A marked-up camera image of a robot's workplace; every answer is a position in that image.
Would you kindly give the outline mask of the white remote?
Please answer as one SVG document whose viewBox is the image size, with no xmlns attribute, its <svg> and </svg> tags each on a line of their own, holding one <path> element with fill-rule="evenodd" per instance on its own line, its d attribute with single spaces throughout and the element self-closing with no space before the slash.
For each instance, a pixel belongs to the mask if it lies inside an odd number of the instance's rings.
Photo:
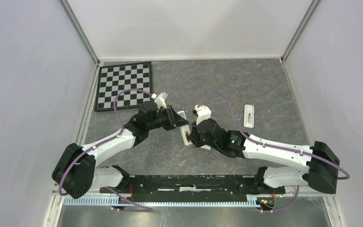
<svg viewBox="0 0 363 227">
<path fill-rule="evenodd" d="M 182 117 L 184 117 L 185 119 L 187 119 L 186 114 L 185 114 L 185 111 L 178 111 L 177 113 L 178 113 L 180 116 L 182 116 Z M 185 126 L 180 127 L 180 131 L 181 131 L 181 136 L 182 136 L 182 139 L 183 139 L 183 143 L 184 143 L 184 145 L 185 145 L 185 146 L 189 146 L 189 145 L 191 145 L 191 144 L 192 144 L 192 142 L 191 142 L 190 140 L 187 140 L 186 135 L 185 135 L 185 133 L 186 133 L 186 132 L 191 133 L 189 125 L 185 125 Z"/>
</svg>

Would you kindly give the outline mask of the white remote control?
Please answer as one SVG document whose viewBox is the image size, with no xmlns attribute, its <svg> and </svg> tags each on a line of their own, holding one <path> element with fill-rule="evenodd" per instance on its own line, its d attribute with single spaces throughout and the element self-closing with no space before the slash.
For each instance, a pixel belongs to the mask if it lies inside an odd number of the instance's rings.
<svg viewBox="0 0 363 227">
<path fill-rule="evenodd" d="M 253 105 L 244 106 L 244 121 L 243 126 L 245 128 L 254 128 L 254 111 L 255 107 Z"/>
</svg>

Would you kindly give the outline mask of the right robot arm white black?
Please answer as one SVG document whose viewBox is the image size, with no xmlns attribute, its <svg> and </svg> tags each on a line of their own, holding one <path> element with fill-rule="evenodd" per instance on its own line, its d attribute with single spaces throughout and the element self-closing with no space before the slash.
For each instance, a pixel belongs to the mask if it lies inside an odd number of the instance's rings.
<svg viewBox="0 0 363 227">
<path fill-rule="evenodd" d="M 187 138 L 195 147 L 213 148 L 230 158 L 261 159 L 282 167 L 258 169 L 254 187 L 260 193 L 271 188 L 309 186 L 325 194 L 335 194 L 340 160 L 324 142 L 291 145 L 265 140 L 246 132 L 225 130 L 213 119 L 193 123 Z"/>
</svg>

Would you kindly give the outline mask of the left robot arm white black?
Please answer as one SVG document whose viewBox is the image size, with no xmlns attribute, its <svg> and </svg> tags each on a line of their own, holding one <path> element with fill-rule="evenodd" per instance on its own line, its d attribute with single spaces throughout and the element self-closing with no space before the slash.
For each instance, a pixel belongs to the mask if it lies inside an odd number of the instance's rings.
<svg viewBox="0 0 363 227">
<path fill-rule="evenodd" d="M 154 101 L 147 101 L 114 134 L 83 146 L 69 144 L 52 172 L 52 179 L 61 186 L 61 195 L 68 194 L 74 199 L 89 190 L 107 186 L 117 192 L 125 192 L 130 186 L 129 179 L 115 167 L 99 168 L 99 165 L 140 144 L 151 130 L 163 128 L 170 131 L 188 124 L 170 105 L 158 107 Z"/>
</svg>

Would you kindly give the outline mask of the black white chessboard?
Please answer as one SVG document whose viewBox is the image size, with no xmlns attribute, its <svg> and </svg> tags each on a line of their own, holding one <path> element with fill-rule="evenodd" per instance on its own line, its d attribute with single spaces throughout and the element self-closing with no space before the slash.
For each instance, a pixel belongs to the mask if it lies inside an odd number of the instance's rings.
<svg viewBox="0 0 363 227">
<path fill-rule="evenodd" d="M 94 111 L 112 111 L 115 97 L 131 88 L 153 93 L 150 61 L 100 67 Z"/>
</svg>

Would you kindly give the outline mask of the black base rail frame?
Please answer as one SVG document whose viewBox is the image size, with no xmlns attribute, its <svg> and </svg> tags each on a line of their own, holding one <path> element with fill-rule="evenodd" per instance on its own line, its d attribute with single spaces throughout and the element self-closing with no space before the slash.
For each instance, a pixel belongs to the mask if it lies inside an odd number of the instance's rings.
<svg viewBox="0 0 363 227">
<path fill-rule="evenodd" d="M 255 175 L 130 175 L 119 166 L 123 179 L 114 188 L 130 194 L 133 202 L 244 202 L 247 195 L 285 194 Z"/>
</svg>

